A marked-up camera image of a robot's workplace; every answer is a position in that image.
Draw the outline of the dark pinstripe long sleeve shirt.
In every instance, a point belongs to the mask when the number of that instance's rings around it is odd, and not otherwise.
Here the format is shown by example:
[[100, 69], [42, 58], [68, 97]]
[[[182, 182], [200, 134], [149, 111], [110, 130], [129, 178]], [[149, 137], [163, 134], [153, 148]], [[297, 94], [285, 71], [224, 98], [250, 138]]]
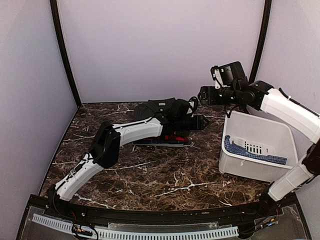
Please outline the dark pinstripe long sleeve shirt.
[[162, 100], [148, 100], [139, 104], [133, 111], [135, 121], [145, 120], [152, 117], [155, 113], [163, 112], [168, 109], [176, 99], [174, 97]]

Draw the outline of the red black plaid shirt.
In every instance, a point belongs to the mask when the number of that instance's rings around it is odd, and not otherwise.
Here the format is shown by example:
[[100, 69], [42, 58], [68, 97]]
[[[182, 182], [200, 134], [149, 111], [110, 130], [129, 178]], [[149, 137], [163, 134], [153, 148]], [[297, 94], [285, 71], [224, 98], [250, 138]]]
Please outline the red black plaid shirt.
[[163, 140], [169, 144], [184, 144], [189, 142], [189, 138], [187, 136], [177, 135], [165, 135]]

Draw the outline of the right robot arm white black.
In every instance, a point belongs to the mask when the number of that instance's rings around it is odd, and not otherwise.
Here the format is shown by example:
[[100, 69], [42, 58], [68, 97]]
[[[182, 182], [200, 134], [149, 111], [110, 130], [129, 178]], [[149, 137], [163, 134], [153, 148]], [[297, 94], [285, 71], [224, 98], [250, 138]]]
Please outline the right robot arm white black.
[[282, 177], [272, 183], [268, 192], [255, 205], [255, 213], [266, 217], [275, 208], [275, 203], [282, 200], [297, 187], [320, 174], [320, 116], [318, 113], [301, 105], [264, 81], [256, 81], [247, 86], [202, 86], [197, 95], [202, 105], [239, 107], [250, 106], [258, 111], [273, 115], [289, 124], [311, 142], [302, 159]]

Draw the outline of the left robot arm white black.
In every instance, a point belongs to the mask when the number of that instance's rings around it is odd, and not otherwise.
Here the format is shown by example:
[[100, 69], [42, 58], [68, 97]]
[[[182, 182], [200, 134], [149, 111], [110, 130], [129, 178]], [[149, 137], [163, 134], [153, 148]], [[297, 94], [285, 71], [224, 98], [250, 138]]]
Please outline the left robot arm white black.
[[71, 208], [65, 202], [70, 201], [94, 175], [114, 166], [119, 159], [120, 147], [169, 133], [204, 130], [208, 124], [209, 120], [204, 115], [174, 118], [172, 121], [158, 115], [124, 124], [103, 122], [82, 160], [62, 180], [48, 189], [48, 199], [53, 201], [51, 210], [58, 217], [67, 218]]

